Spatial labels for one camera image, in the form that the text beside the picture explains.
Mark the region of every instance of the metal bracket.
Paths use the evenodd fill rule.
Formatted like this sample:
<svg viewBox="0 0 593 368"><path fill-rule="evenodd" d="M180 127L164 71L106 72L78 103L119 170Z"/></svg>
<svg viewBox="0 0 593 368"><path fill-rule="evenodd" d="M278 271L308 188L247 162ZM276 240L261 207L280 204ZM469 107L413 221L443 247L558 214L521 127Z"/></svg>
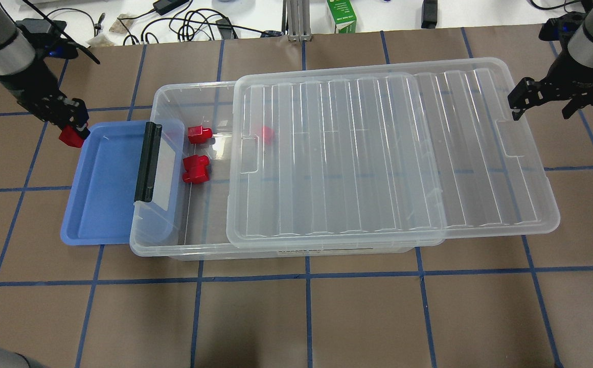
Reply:
<svg viewBox="0 0 593 368"><path fill-rule="evenodd" d="M310 40L310 0L283 0L283 33L291 41Z"/></svg>

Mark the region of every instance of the translucent plastic lid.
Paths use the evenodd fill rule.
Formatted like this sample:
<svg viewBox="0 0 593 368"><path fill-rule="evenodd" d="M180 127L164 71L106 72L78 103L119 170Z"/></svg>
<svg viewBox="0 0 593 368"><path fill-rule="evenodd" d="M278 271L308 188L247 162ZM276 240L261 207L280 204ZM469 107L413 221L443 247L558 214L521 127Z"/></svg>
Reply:
<svg viewBox="0 0 593 368"><path fill-rule="evenodd" d="M234 93L238 247L548 233L560 215L493 58L250 75Z"/></svg>

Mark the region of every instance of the white floor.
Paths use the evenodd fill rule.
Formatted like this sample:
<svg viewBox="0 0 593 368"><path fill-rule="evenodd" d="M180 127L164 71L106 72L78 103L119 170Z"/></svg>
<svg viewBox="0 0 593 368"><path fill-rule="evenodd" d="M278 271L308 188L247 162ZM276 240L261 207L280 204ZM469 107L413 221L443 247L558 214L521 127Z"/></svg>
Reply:
<svg viewBox="0 0 593 368"><path fill-rule="evenodd" d="M543 7L561 4L563 0L537 0ZM14 19L39 18L32 9L19 0L2 0L4 6ZM96 19L105 12L103 25L106 30L121 13L142 14L152 9L153 0L53 0L38 3L37 6L45 13L61 7L73 7L85 10ZM390 31L412 30L421 25L422 0L352 0L353 8L359 18L357 31ZM213 8L231 19L237 26L255 28L257 30L280 30L282 19L282 0L235 0L225 3L221 0L194 0L191 9ZM544 23L548 18L564 14L564 10L537 10L528 0L439 0L438 28L499 26L509 24ZM580 4L568 5L568 10L582 11ZM325 0L311 0L310 5L312 33L332 33L329 24ZM56 12L53 19L68 22L67 32L77 41L85 42L92 37L89 19L79 12ZM139 37L142 28L159 18L158 14L150 14L138 19L131 28ZM149 28L161 42L175 42L176 36L168 30L168 21L159 21ZM121 44L123 35L106 33L116 44ZM258 37L258 33L238 30L243 38ZM203 33L198 39L206 39Z"/></svg>

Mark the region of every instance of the black clip handle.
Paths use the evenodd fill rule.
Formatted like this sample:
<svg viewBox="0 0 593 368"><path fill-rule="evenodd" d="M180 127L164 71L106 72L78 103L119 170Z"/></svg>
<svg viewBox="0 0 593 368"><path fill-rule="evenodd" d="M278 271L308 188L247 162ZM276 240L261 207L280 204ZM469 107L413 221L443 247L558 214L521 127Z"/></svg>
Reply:
<svg viewBox="0 0 593 368"><path fill-rule="evenodd" d="M135 201L151 202L153 186L156 182L158 168L158 152L161 149L161 133L163 126L152 121L147 122L142 142L138 183L135 186Z"/></svg>

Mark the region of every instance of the red object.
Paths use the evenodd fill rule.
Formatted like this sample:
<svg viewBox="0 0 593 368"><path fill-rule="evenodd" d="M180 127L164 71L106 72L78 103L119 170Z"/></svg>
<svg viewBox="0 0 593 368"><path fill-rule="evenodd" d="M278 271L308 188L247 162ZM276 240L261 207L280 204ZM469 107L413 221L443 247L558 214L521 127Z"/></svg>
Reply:
<svg viewBox="0 0 593 368"><path fill-rule="evenodd" d="M273 129L268 126L262 127L262 141L265 145L270 145L273 140Z"/></svg>
<svg viewBox="0 0 593 368"><path fill-rule="evenodd" d="M208 165L210 165L210 159L208 156L199 156L198 154L194 154L192 156L185 157L183 159L183 166L185 168L185 172L183 173L183 181L191 182L193 184L201 184L202 182L210 180L208 168L206 168Z"/></svg>
<svg viewBox="0 0 593 368"><path fill-rule="evenodd" d="M210 165L210 159L208 158L208 156L199 156L198 154L194 154L183 159L183 167L186 171L189 170L191 167L197 165L208 166Z"/></svg>
<svg viewBox="0 0 593 368"><path fill-rule="evenodd" d="M192 166L187 170L187 172L183 173L184 182L201 184L202 182L206 182L208 180L210 180L210 176L208 175L208 169L205 165Z"/></svg>
<svg viewBox="0 0 593 368"><path fill-rule="evenodd" d="M64 144L66 144L70 147L76 147L76 148L83 147L83 142L85 142L84 139L79 137L79 135L74 130L74 128L72 128L69 125L65 125L65 127L62 129L62 132L60 133L60 136L58 137L58 139L61 140Z"/></svg>
<svg viewBox="0 0 593 368"><path fill-rule="evenodd" d="M187 128L187 139L191 144L205 144L213 136L213 131L210 128L203 128L202 125L191 126Z"/></svg>

